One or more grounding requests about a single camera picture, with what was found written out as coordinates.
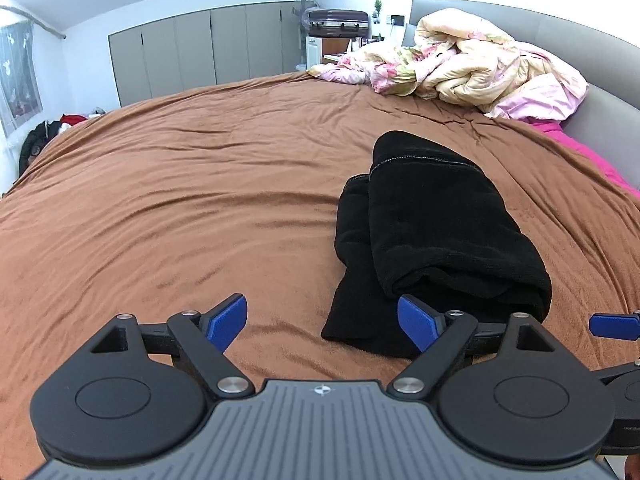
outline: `silver screw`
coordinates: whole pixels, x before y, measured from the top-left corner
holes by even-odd
[[[218,389],[226,394],[241,394],[249,387],[244,377],[225,377],[218,381]]]
[[[424,389],[424,383],[415,377],[402,377],[394,381],[394,390],[401,394],[417,394]]]

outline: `suitcase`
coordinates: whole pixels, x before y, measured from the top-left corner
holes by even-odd
[[[309,35],[318,38],[368,38],[369,15],[362,10],[318,9],[309,12]]]

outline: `headboard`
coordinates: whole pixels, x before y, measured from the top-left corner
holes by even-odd
[[[414,44],[421,17],[448,7],[481,16],[516,40],[542,47],[576,67],[590,88],[562,127],[640,189],[640,48],[547,14],[468,0],[413,0],[402,44]]]

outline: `brown blanket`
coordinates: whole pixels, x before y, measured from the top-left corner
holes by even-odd
[[[392,378],[405,362],[320,331],[344,272],[338,196],[393,129],[492,179],[551,276],[546,326],[585,364],[638,355],[587,322],[640,308],[640,203],[583,156],[523,124],[304,74],[189,91],[73,127],[0,201],[0,477],[42,461],[31,395],[119,312],[163,322],[242,292],[249,321],[227,355],[256,384]]]

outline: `wardrobe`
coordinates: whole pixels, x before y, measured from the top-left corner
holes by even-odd
[[[294,72],[301,62],[293,2],[219,7],[109,36],[120,105],[190,88]]]

